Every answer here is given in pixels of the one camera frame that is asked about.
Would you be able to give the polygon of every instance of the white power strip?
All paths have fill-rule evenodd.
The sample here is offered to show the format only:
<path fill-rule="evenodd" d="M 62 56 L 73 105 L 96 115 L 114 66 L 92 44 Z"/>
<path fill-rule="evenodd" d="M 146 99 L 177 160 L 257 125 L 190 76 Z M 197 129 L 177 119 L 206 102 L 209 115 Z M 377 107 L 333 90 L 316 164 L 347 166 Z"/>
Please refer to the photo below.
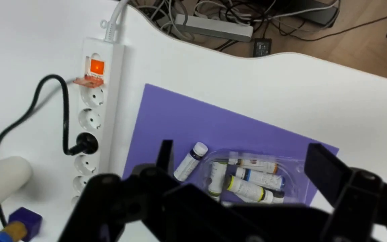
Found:
<path fill-rule="evenodd" d="M 221 21 L 214 18 L 204 18 L 197 16 L 189 16 L 187 23 L 185 24 L 186 16 L 177 14 L 175 24 L 181 31 L 209 35 L 224 39 L 234 39 L 240 41 L 251 41 L 253 35 L 252 25 L 241 25 L 229 21 Z"/>
<path fill-rule="evenodd" d="M 103 82 L 99 87 L 73 84 L 71 91 L 71 142 L 73 146 L 81 133 L 91 133 L 99 141 L 99 150 L 76 156 L 79 176 L 75 178 L 75 199 L 83 192 L 88 180 L 103 172 L 109 172 L 114 126 L 118 113 L 123 70 L 123 45 L 99 39 L 85 39 L 83 55 L 83 75 Z"/>

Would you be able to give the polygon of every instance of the white table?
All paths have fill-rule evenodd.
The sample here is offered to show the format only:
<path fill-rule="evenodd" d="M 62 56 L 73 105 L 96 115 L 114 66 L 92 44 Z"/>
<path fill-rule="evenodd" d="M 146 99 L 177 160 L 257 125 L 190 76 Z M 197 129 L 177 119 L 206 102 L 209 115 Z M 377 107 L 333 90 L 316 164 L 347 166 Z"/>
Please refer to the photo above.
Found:
<path fill-rule="evenodd" d="M 44 75 L 79 75 L 83 39 L 103 37 L 100 21 L 114 8 L 107 0 L 0 1 L 0 130 L 26 110 Z M 169 37 L 134 8 L 128 8 L 123 41 L 114 170 L 123 172 L 144 83 L 154 83 L 339 146 L 349 165 L 387 181 L 386 78 L 292 52 L 230 56 Z M 61 150 L 61 99 L 57 92 L 0 149 L 0 157 L 21 154 L 33 162 L 33 180 L 5 208 L 41 212 L 45 223 L 37 240 L 57 240 L 76 196 L 76 169 Z M 330 209 L 322 195 L 314 205 Z M 124 238 L 151 240 L 140 235 L 144 230 L 142 223 L 130 224 Z M 387 240 L 386 230 L 376 234 Z"/>

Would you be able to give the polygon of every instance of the small bottle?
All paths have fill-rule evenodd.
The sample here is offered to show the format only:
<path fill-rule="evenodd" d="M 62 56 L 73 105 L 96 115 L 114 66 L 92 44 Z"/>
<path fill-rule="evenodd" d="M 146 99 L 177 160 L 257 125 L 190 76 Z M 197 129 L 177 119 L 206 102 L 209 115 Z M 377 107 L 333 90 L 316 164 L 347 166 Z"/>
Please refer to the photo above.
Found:
<path fill-rule="evenodd" d="M 210 166 L 210 184 L 208 187 L 208 192 L 213 196 L 221 196 L 224 184 L 225 184 L 225 174 L 228 169 L 226 161 L 214 161 Z"/>
<path fill-rule="evenodd" d="M 273 192 L 237 176 L 229 176 L 226 188 L 252 201 L 273 200 Z"/>
<path fill-rule="evenodd" d="M 273 204 L 273 192 L 272 191 L 268 191 L 268 189 L 265 189 L 265 196 L 264 196 L 264 199 L 263 200 L 252 200 L 252 199 L 249 199 L 249 197 L 247 197 L 247 196 L 241 196 L 241 195 L 238 195 L 238 193 L 236 193 L 236 196 L 238 196 L 240 199 L 243 199 L 243 201 L 245 201 L 245 203 L 265 203 L 265 204 Z"/>
<path fill-rule="evenodd" d="M 174 172 L 175 177 L 181 181 L 186 181 L 186 178 L 190 177 L 190 174 L 194 172 L 200 161 L 205 158 L 208 152 L 209 148 L 206 144 L 197 142 L 193 150 L 189 154 L 186 154 L 181 165 Z"/>
<path fill-rule="evenodd" d="M 273 203 L 286 203 L 286 192 L 284 191 L 273 191 Z"/>
<path fill-rule="evenodd" d="M 240 158 L 238 165 L 241 168 L 263 170 L 268 173 L 277 173 L 279 165 L 276 158 L 273 157 L 259 157 L 253 153 L 244 153 L 243 158 Z"/>
<path fill-rule="evenodd" d="M 238 164 L 238 152 L 230 152 L 229 154 L 229 165 L 237 165 Z"/>
<path fill-rule="evenodd" d="M 236 176 L 269 189 L 281 191 L 284 187 L 284 177 L 273 173 L 237 168 Z"/>

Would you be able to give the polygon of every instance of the purple paper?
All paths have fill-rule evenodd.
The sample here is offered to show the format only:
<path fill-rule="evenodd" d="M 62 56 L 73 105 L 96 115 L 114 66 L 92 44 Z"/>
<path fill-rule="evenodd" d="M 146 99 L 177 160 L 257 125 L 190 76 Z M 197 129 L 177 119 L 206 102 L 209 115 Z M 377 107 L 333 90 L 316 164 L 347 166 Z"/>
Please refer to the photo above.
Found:
<path fill-rule="evenodd" d="M 139 164 L 154 164 L 163 139 L 174 139 L 175 168 L 197 141 L 208 144 L 212 152 L 251 150 L 291 157 L 303 162 L 308 145 L 319 142 L 226 109 L 146 84 L 124 177 L 130 176 Z M 338 148 L 324 145 L 333 153 L 338 153 Z M 187 182 L 194 181 L 198 170 Z M 316 187 L 304 173 L 299 172 L 296 176 L 300 185 L 310 187 L 308 193 L 300 200 L 311 204 L 318 191 Z"/>

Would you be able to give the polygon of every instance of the orange switch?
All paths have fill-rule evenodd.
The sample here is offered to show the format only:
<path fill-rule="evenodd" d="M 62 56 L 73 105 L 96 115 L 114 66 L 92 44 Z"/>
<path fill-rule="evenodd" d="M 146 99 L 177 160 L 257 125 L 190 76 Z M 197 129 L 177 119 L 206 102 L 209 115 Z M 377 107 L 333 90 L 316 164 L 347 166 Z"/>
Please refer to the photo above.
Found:
<path fill-rule="evenodd" d="M 103 75 L 104 74 L 104 61 L 92 59 L 91 60 L 91 71 Z"/>

